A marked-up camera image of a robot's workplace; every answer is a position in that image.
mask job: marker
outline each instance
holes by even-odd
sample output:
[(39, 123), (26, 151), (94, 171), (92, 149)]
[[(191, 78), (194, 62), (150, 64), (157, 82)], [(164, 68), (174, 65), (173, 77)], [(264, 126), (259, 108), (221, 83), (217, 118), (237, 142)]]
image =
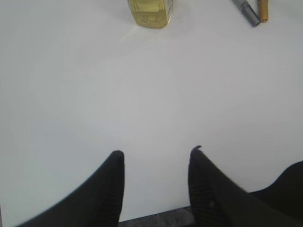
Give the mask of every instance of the marker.
[(268, 21), (268, 0), (259, 0), (260, 19), (262, 23)]
[(255, 27), (260, 24), (260, 19), (256, 15), (255, 11), (252, 9), (250, 4), (246, 0), (232, 0), (235, 5), (239, 8), (245, 18), (250, 22), (250, 24)]

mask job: ribbed texture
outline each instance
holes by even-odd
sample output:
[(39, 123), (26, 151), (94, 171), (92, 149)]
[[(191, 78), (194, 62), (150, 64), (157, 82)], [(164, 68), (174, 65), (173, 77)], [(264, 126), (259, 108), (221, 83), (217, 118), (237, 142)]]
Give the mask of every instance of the ribbed texture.
[(198, 174), (195, 165), (189, 167), (189, 198), (197, 227), (230, 227), (206, 178)]
[(92, 221), (90, 227), (118, 226), (123, 200), (123, 190), (121, 188), (124, 188), (124, 176), (120, 174), (112, 181), (105, 200), (98, 209), (97, 217)]

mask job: glass bottle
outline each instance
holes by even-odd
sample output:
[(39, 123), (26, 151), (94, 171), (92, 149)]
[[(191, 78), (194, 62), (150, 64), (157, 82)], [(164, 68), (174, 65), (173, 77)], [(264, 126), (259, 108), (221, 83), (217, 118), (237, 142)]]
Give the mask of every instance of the glass bottle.
[(169, 23), (172, 0), (128, 0), (128, 4), (139, 25), (162, 28)]

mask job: white surface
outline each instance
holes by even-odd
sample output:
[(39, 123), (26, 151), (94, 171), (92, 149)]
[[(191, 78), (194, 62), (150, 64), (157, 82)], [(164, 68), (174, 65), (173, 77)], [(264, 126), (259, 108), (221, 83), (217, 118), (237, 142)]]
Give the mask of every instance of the white surface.
[(189, 205), (198, 144), (244, 189), (268, 186), (303, 160), (302, 9), (272, 0), (270, 21), (251, 28), (229, 0), (177, 0), (151, 30), (125, 0), (2, 0), (4, 227), (57, 203), (115, 149), (121, 220)]

